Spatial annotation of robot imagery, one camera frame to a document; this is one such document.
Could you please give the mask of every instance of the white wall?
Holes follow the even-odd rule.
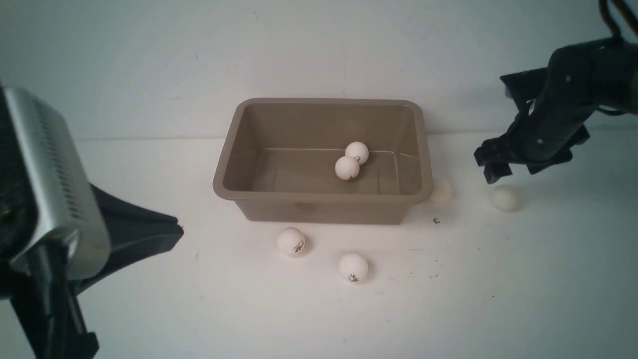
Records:
[[[516,108],[500,75],[608,36],[594,0],[0,6],[0,79],[46,99],[80,139],[223,137],[256,96],[402,98],[431,132],[504,130]]]

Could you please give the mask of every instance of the robotic arm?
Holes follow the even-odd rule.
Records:
[[[629,7],[611,1],[638,34]],[[638,45],[622,39],[607,0],[599,5],[612,38],[563,47],[554,51],[547,68],[501,77],[519,113],[505,134],[474,152],[489,184],[511,175],[509,164],[527,165],[536,174],[569,162],[570,148],[589,139],[584,122],[595,111],[638,114]]]
[[[11,301],[36,358],[93,358],[97,336],[77,296],[183,233],[176,218],[90,184],[64,118],[0,86],[0,300]]]

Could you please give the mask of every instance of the cable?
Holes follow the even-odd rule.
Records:
[[[636,36],[638,36],[638,19],[632,12],[632,9],[627,5],[624,0],[611,0],[611,3],[618,9],[620,15],[625,19],[629,28],[634,32]]]
[[[611,36],[615,39],[620,39],[622,36],[620,35],[620,27],[614,19],[611,17],[609,13],[609,4],[608,0],[598,0],[598,9],[600,10],[600,16],[602,20],[605,22],[605,25],[609,28],[611,32]]]
[[[623,17],[629,28],[634,32],[636,36],[638,36],[638,19],[632,12],[632,9],[627,5],[625,0],[598,0],[598,9],[600,10],[600,16],[602,20],[605,22],[605,25],[609,28],[611,32],[611,36],[615,39],[621,39],[622,35],[620,33],[620,27],[616,23],[616,21],[611,17],[611,13],[609,13],[609,2],[611,2],[620,15]]]

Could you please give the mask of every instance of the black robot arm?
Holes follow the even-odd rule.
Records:
[[[635,21],[631,12],[627,16]],[[474,152],[488,183],[511,175],[509,164],[527,165],[535,174],[570,161],[570,148],[589,139],[584,122],[595,111],[638,114],[638,45],[612,33],[556,50],[547,68],[501,77],[519,112],[505,134]]]

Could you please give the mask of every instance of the plastic bin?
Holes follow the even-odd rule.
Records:
[[[357,178],[334,164],[370,150]],[[241,103],[213,189],[259,221],[398,224],[432,192],[423,113],[402,100],[254,98]]]

